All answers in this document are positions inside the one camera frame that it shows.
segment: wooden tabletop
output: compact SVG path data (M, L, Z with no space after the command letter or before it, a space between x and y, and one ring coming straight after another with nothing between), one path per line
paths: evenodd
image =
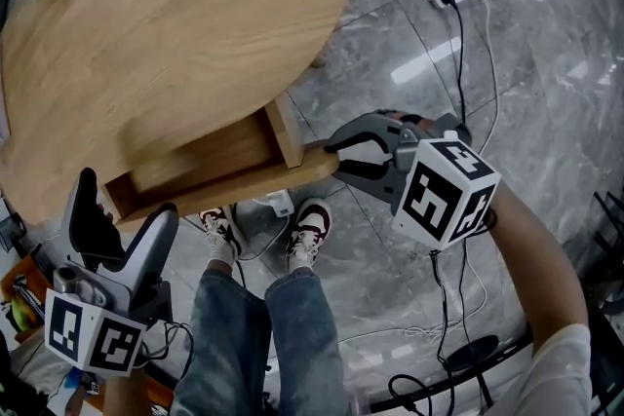
M38 223L83 167L108 182L250 115L307 67L345 1L21 2L2 33L2 189Z

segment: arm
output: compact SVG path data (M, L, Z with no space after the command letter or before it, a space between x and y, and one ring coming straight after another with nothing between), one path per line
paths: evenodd
M106 380L104 416L151 416L147 397L147 381L142 369L135 369L130 378Z
M555 237L504 182L491 207L498 221L490 232L518 291L537 352L563 327L587 324L583 291Z
M85 401L87 389L79 385L76 391L71 395L65 406L65 416L80 416L82 404Z

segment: jeans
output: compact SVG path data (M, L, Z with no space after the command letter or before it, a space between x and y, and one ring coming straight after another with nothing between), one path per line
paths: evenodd
M283 416L344 416L342 359L332 311L310 269L273 283L265 300L232 278L206 271L195 297L195 352L175 387L171 414L262 414L262 386L273 327Z

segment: sneaker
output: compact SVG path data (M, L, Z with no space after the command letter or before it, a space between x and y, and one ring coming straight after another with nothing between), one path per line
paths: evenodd
M299 267L312 267L319 247L332 228L332 209L323 200L306 200L296 215L291 239L286 247L289 272Z
M206 231L206 239L212 247L211 258L222 260L231 266L248 250L230 206L200 211L199 218Z

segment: person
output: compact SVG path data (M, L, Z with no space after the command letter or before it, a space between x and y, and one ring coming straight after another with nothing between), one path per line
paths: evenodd
M488 414L589 415L590 333L574 269L553 235L504 182L490 206L497 215L490 233L534 341L529 370ZM202 221L213 247L195 298L194 358L175 387L171 414L261 414L271 330L282 383L279 414L350 414L332 311L313 271L332 228L329 205L308 200L298 211L286 250L289 273L267 289L264 300L232 279L245 248L229 208L203 212ZM148 414L144 383L139 371L109 380L104 414Z

